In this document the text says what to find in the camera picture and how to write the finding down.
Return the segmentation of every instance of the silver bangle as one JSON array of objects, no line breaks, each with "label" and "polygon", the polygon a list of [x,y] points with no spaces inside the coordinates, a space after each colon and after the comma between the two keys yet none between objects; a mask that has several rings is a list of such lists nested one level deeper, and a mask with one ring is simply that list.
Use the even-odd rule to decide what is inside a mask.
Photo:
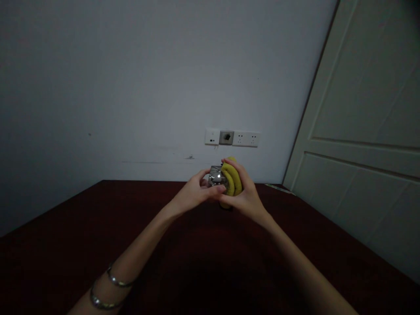
[{"label": "silver bangle", "polygon": [[93,304],[93,306],[95,306],[97,309],[100,310],[106,310],[106,311],[110,311],[113,310],[115,308],[119,308],[121,305],[123,305],[124,300],[122,300],[119,303],[112,303],[112,304],[108,304],[108,303],[104,303],[101,300],[98,299],[98,297],[93,293],[93,289],[95,287],[96,281],[93,283],[93,286],[91,288],[91,302]]},{"label": "silver bangle", "polygon": [[109,264],[109,267],[106,270],[106,273],[108,274],[109,281],[111,281],[117,287],[131,287],[134,284],[135,280],[132,281],[132,282],[129,282],[129,283],[124,283],[124,282],[118,281],[114,276],[111,275],[112,264],[113,264],[113,262]]}]

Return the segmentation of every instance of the table surface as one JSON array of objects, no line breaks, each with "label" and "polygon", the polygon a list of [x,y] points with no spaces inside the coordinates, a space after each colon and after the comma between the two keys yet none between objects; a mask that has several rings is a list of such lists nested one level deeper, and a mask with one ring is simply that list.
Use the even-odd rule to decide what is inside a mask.
[{"label": "table surface", "polygon": [[[4,314],[67,312],[182,186],[101,181],[4,236]],[[257,190],[360,314],[420,313],[420,286],[301,199],[263,184]],[[236,211],[204,203],[168,229],[121,313],[220,310],[307,312],[268,234]]]}]

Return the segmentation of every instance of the finger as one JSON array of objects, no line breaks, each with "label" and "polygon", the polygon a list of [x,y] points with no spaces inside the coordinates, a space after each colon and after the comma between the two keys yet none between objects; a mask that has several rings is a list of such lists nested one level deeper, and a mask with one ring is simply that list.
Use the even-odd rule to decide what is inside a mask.
[{"label": "finger", "polygon": [[199,171],[192,178],[197,179],[197,180],[201,180],[208,173],[210,173],[210,169],[209,168],[206,168],[204,170]]},{"label": "finger", "polygon": [[206,199],[208,198],[214,198],[216,196],[219,196],[220,194],[223,194],[226,190],[226,187],[223,185],[217,185],[213,186],[207,189],[203,189],[201,193],[205,196]]},{"label": "finger", "polygon": [[205,178],[202,178],[200,180],[200,187],[204,187],[204,188],[209,187],[209,181],[207,179],[205,179]]},{"label": "finger", "polygon": [[225,203],[229,206],[236,207],[236,197],[221,195],[218,197],[219,202]]},{"label": "finger", "polygon": [[254,183],[252,181],[251,177],[249,177],[245,168],[242,165],[240,165],[239,163],[237,163],[235,161],[232,161],[228,158],[222,159],[222,162],[226,162],[226,163],[232,165],[238,171],[239,177],[241,178],[242,185],[244,186],[245,189],[247,187],[250,187]]}]

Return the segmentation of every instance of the wall switch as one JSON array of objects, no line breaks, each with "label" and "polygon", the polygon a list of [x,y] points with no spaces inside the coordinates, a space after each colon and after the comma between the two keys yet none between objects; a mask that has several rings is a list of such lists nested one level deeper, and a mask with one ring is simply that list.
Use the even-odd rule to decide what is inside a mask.
[{"label": "wall switch", "polygon": [[234,135],[233,131],[229,131],[229,130],[220,131],[219,144],[232,145],[233,135]]},{"label": "wall switch", "polygon": [[261,133],[235,131],[232,145],[237,147],[257,147]]},{"label": "wall switch", "polygon": [[214,128],[206,128],[206,136],[204,137],[205,144],[216,145],[219,144],[220,130]]}]

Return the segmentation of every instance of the white door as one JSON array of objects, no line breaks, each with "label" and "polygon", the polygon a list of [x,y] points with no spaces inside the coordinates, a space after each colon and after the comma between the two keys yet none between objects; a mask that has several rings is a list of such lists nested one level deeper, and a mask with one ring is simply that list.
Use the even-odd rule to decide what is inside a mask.
[{"label": "white door", "polygon": [[420,283],[415,1],[341,1],[284,185]]}]

